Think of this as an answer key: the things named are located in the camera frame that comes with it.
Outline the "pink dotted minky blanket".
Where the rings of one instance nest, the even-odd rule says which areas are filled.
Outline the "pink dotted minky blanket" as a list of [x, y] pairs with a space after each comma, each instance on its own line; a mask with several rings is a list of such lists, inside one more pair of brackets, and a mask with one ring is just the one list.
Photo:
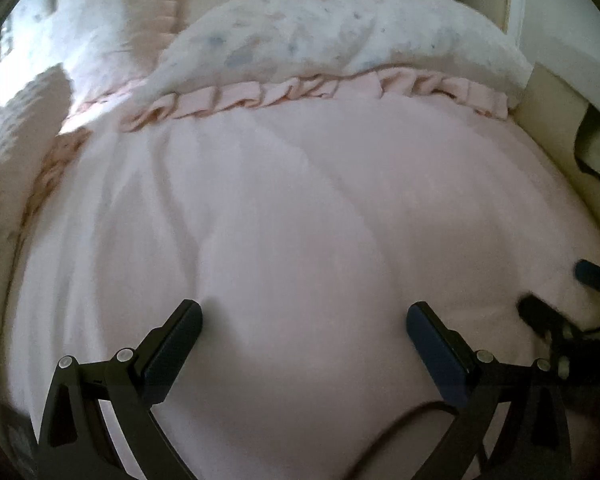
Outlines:
[[60, 131], [71, 98], [70, 80], [55, 65], [0, 109], [0, 235], [28, 225], [91, 136], [85, 127]]

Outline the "large floral ruffled pillow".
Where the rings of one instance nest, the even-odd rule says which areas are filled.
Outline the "large floral ruffled pillow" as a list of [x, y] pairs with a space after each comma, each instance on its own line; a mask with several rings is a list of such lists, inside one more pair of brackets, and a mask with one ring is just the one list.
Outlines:
[[230, 0], [176, 36], [122, 128], [353, 91], [443, 93], [503, 119], [531, 73], [501, 29], [455, 0]]

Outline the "small floral ruffled pillow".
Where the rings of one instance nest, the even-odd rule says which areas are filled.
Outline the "small floral ruffled pillow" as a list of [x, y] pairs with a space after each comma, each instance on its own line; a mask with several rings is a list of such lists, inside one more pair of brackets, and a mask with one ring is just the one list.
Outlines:
[[0, 108], [61, 65], [73, 113], [140, 84], [174, 38], [178, 0], [19, 0], [0, 36]]

